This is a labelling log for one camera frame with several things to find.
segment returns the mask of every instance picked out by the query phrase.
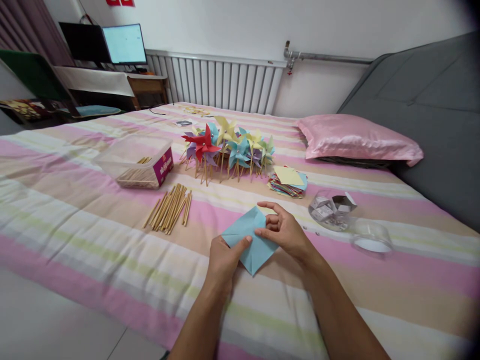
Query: hand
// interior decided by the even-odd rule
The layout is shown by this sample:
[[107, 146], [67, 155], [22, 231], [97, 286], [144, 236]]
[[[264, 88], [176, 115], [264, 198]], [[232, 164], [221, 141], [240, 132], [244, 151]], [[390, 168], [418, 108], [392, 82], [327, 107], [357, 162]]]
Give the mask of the hand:
[[307, 263], [312, 256], [320, 255], [291, 213], [276, 202], [260, 201], [257, 205], [272, 209], [276, 214], [266, 216], [266, 228], [256, 229], [256, 235], [279, 245], [300, 265]]
[[232, 278], [239, 264], [240, 255], [251, 243], [252, 237], [245, 236], [230, 248], [221, 235], [215, 237], [210, 245], [210, 261], [203, 287], [219, 292], [226, 299], [232, 291]]

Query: striped bedsheet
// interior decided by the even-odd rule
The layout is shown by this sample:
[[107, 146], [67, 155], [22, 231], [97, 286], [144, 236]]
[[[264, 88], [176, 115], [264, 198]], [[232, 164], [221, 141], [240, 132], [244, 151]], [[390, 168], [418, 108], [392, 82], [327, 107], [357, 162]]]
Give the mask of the striped bedsheet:
[[[92, 159], [128, 134], [173, 139], [184, 150], [179, 119], [213, 121], [164, 105], [0, 137], [0, 262], [87, 307], [101, 310], [170, 349], [203, 284], [210, 241], [259, 200], [294, 214], [330, 263], [360, 314], [393, 359], [451, 359], [469, 345], [478, 297], [479, 234], [386, 170], [305, 160], [295, 120], [200, 106], [211, 115], [273, 135], [277, 165], [308, 176], [304, 199], [289, 199], [245, 177], [208, 187], [176, 165], [158, 191], [121, 189]], [[193, 189], [188, 227], [172, 234], [142, 229], [174, 184]], [[357, 216], [386, 226], [387, 258], [352, 248], [348, 233], [311, 219], [319, 189], [345, 191]], [[300, 269], [281, 249], [251, 277], [239, 269], [218, 347], [221, 359], [324, 359]]]

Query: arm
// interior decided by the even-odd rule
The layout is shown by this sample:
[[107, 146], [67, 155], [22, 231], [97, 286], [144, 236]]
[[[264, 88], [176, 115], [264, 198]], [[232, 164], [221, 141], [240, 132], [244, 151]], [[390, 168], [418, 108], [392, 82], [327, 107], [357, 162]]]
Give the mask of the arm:
[[214, 358], [223, 308], [232, 290], [232, 277], [240, 255], [251, 242], [252, 237], [246, 236], [230, 249], [221, 236], [211, 241], [205, 282], [173, 345], [169, 360]]
[[323, 341], [331, 359], [389, 359], [382, 345], [360, 316], [335, 273], [312, 245], [294, 216], [274, 202], [259, 202], [273, 209], [266, 228], [255, 233], [290, 254], [303, 269]]

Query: curtain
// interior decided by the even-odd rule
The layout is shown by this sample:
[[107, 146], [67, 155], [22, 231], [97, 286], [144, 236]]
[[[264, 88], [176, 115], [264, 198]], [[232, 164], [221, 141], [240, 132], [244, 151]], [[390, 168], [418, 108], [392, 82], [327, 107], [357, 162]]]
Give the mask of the curtain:
[[56, 66], [75, 65], [43, 0], [0, 0], [0, 48], [38, 53]]

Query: white cloth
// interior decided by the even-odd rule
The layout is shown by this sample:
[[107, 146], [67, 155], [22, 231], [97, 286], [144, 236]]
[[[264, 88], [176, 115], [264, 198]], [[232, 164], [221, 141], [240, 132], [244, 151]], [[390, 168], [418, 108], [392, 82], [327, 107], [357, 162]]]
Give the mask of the white cloth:
[[63, 84], [72, 90], [134, 97], [127, 76], [136, 79], [166, 79], [166, 76], [139, 75], [79, 67], [54, 66]]

